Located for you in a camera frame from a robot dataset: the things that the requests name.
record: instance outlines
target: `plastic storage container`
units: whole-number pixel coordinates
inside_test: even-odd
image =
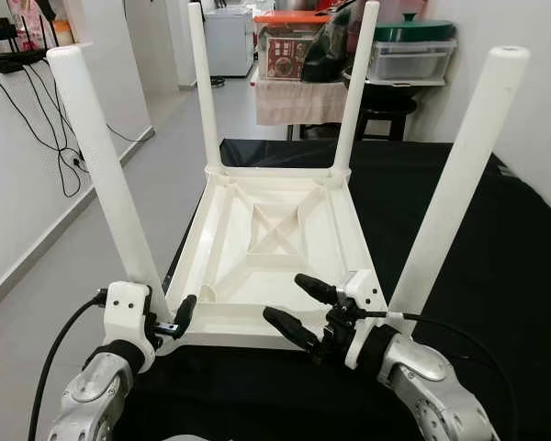
[[[444,85],[444,73],[456,46],[455,40],[376,41],[367,79],[379,85]]]
[[[303,63],[298,60],[298,45],[294,43],[298,40],[301,44],[301,54],[305,55],[308,46],[319,29],[327,21],[327,16],[317,16],[315,11],[268,11],[265,14],[253,19],[255,22],[255,32],[257,34],[257,54],[259,58],[259,78],[262,80],[299,80],[297,75],[298,64]],[[275,48],[270,44],[278,43],[283,46],[285,43],[290,51],[287,54],[279,52],[276,55]],[[271,54],[272,69],[269,68],[269,57]]]

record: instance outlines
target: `cloth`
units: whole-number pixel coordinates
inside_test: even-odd
[[[225,140],[221,153],[230,166],[326,167],[334,147],[334,141]],[[449,148],[354,146],[349,188],[387,300]],[[519,441],[551,441],[551,209],[502,167],[490,159],[424,313],[475,335],[500,361],[517,395]],[[510,439],[503,387],[475,348],[431,325],[419,324],[414,337],[451,359],[501,439]],[[344,367],[317,367],[300,352],[201,346],[158,357],[139,375],[115,428],[116,439],[178,434],[235,441],[422,439],[410,413],[373,374],[362,381]]]
[[[341,122],[347,88],[340,83],[255,82],[257,124],[324,124]]]

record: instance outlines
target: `power cord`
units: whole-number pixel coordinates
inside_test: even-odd
[[[47,116],[47,113],[45,112],[45,109],[43,107],[43,105],[40,103],[40,98],[39,98],[39,95],[37,93],[37,89],[34,87],[34,85],[32,84],[32,80],[30,80],[31,82],[31,85],[33,87],[33,90],[35,92],[35,97],[38,99],[39,101],[39,105],[40,105],[40,108],[43,112],[43,115],[47,118],[48,122],[49,122],[49,125],[51,127],[51,131],[53,132],[53,135],[55,137],[55,141],[56,141],[56,147],[53,147],[52,145],[49,145],[48,143],[46,143],[44,140],[42,140],[39,135],[37,134],[37,132],[33,129],[33,127],[31,126],[30,122],[28,121],[28,118],[25,116],[25,114],[23,113],[23,111],[20,109],[20,107],[15,103],[14,99],[12,98],[12,96],[8,93],[8,91],[6,90],[6,88],[4,87],[4,85],[0,82],[0,89],[2,89],[2,91],[4,92],[4,94],[6,95],[6,98],[8,99],[8,101],[10,102],[10,104],[13,106],[13,108],[17,111],[17,113],[22,117],[22,119],[25,121],[25,123],[27,124],[27,127],[28,129],[30,130],[30,132],[32,133],[33,137],[41,144],[43,145],[44,147],[48,148],[49,150],[52,150],[54,152],[57,152],[57,165],[58,165],[58,171],[59,171],[59,174],[60,174],[60,179],[62,181],[62,190],[63,190],[63,194],[67,197],[67,198],[72,198],[73,196],[75,196],[79,191],[80,191],[80,187],[81,187],[81,180],[80,180],[80,177],[79,175],[77,174],[77,172],[73,169],[73,167],[71,165],[69,165],[69,163],[67,163],[67,161],[65,161],[65,158],[62,156],[62,152],[65,151],[65,150],[71,150],[73,151],[75,154],[80,154],[79,152],[77,152],[76,150],[74,149],[71,149],[69,147],[66,147],[65,149],[60,149],[59,148],[59,143],[57,142],[57,136],[55,135],[55,131],[54,131],[54,128],[53,128],[53,125],[51,124],[51,121],[49,120],[49,117]],[[64,180],[64,177],[63,177],[63,170],[62,170],[62,163],[71,170],[71,172],[73,173],[73,175],[75,176],[75,178],[77,179],[78,181],[78,188],[72,192],[72,193],[69,193],[67,191],[67,188],[65,187],[65,180]]]
[[[47,64],[49,66],[49,62],[45,59],[42,60],[45,64]],[[53,97],[51,96],[51,93],[49,92],[49,89],[47,88],[47,86],[45,85],[45,82],[43,81],[43,78],[40,76],[40,74],[33,68],[33,66],[29,66],[30,70],[39,78],[41,84],[43,85],[43,88],[45,89],[45,93],[47,94],[47,96],[49,97],[49,100],[51,101],[51,103],[57,108],[59,114],[61,115],[63,121],[65,122],[65,124],[67,125],[67,127],[72,131],[73,135],[75,136],[75,132],[73,131],[72,129],[72,125],[70,124],[70,122],[65,118],[65,116],[62,114],[62,111],[59,107],[58,104],[55,104],[55,101],[53,100]],[[57,96],[57,81],[55,81],[55,78],[53,78],[53,83],[54,83],[54,88],[55,88],[55,95]],[[140,140],[132,140],[131,138],[128,138],[127,136],[123,135],[122,133],[120,133],[118,130],[115,130],[110,124],[107,123],[107,127],[108,129],[114,133],[115,135],[119,136],[120,139],[124,140],[124,141],[128,141],[128,142],[146,142],[148,140],[150,140],[153,136],[155,136],[155,133],[151,133],[147,138],[142,138]]]
[[[63,148],[60,148],[59,141],[57,140],[57,133],[55,132],[53,124],[51,123],[51,119],[49,118],[49,115],[45,111],[45,107],[43,106],[43,104],[40,100],[40,97],[39,97],[39,92],[37,92],[37,88],[35,87],[35,84],[33,83],[33,80],[30,78],[30,75],[28,74],[28,71],[27,71],[27,69],[25,69],[24,66],[23,66],[23,72],[27,76],[30,87],[33,89],[33,92],[35,93],[35,98],[37,98],[37,102],[39,103],[39,107],[40,107],[40,109],[43,113],[43,116],[47,120],[47,123],[49,124],[49,127],[51,128],[51,133],[53,134],[53,139],[55,140],[55,146],[56,146],[56,150],[57,150],[57,168],[59,170],[59,176],[60,176],[60,179],[62,181],[63,194],[67,198],[73,198],[75,195],[77,195],[80,192],[80,189],[82,188],[82,180],[80,179],[80,176],[75,171],[75,169],[71,165],[69,165],[69,163],[67,163],[67,161],[65,161],[65,158],[63,157],[62,152],[70,150],[73,153],[75,153],[78,157],[80,157],[80,153],[78,151],[76,151],[75,149],[72,149],[72,148],[68,147],[68,145],[67,145],[67,135],[65,135],[65,129],[64,128],[63,128],[63,136],[65,138],[65,145],[64,145]],[[62,163],[67,168],[70,169],[70,171],[75,176],[75,180],[77,182],[77,188],[71,193],[69,193],[67,191],[66,186],[65,186],[65,179],[63,177]]]
[[[468,340],[469,343],[474,345],[480,350],[484,357],[489,361],[488,365],[493,368],[493,370],[498,374],[502,384],[506,389],[506,394],[510,401],[511,406],[511,440],[515,441],[518,439],[518,406],[516,402],[516,395],[514,393],[514,388],[512,387],[511,381],[509,380],[506,372],[502,368],[501,364],[498,363],[496,357],[488,350],[488,348],[481,343],[476,337],[469,334],[468,332],[454,326],[453,324],[441,322],[430,317],[420,315],[420,314],[410,314],[408,312],[385,312],[385,311],[367,311],[365,317],[377,317],[377,318],[396,318],[399,320],[412,320],[415,322],[429,323],[435,326],[442,327],[448,331],[451,331],[454,334],[457,334],[464,339]]]
[[[51,345],[51,349],[47,354],[47,358],[45,358],[45,362],[43,363],[43,368],[40,372],[39,383],[37,384],[37,391],[35,392],[33,409],[30,413],[30,421],[28,424],[28,441],[35,441],[35,437],[37,436],[37,425],[39,422],[40,405],[41,405],[41,401],[43,400],[43,393],[45,391],[45,385],[47,384],[47,377],[49,376],[49,371],[51,369],[51,364],[53,363],[53,358],[55,358],[55,354],[57,354],[57,350],[59,349],[59,346],[62,344],[63,338],[68,333],[68,331],[72,328],[73,324],[77,321],[77,319],[79,319],[84,312],[90,309],[91,306],[95,306],[95,305],[104,306],[106,304],[106,301],[107,301],[107,289],[100,289],[93,299],[89,300],[87,303],[82,305],[72,315],[72,317],[70,317],[70,319],[61,328],[61,330],[55,337],[55,340]]]

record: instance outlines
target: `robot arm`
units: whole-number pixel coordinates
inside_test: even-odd
[[[65,388],[49,441],[105,441],[122,414],[137,374],[148,370],[164,338],[180,338],[192,319],[196,296],[188,296],[174,322],[157,322],[146,285],[115,282],[107,290],[104,345]]]
[[[264,317],[315,362],[342,359],[349,368],[394,390],[429,441],[498,441],[478,399],[457,380],[453,366],[439,352],[414,342],[396,329],[369,318],[351,294],[365,275],[357,272],[338,289],[297,275],[311,297],[332,305],[320,341],[288,313],[265,308]]]

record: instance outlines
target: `chair leg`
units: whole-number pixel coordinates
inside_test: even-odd
[[[365,128],[367,127],[367,115],[365,112],[359,112],[359,119],[357,120],[357,130],[355,131],[355,140],[362,141],[365,134]]]
[[[404,128],[406,127],[406,116],[397,117],[391,120],[389,126],[389,141],[402,141],[404,139]]]

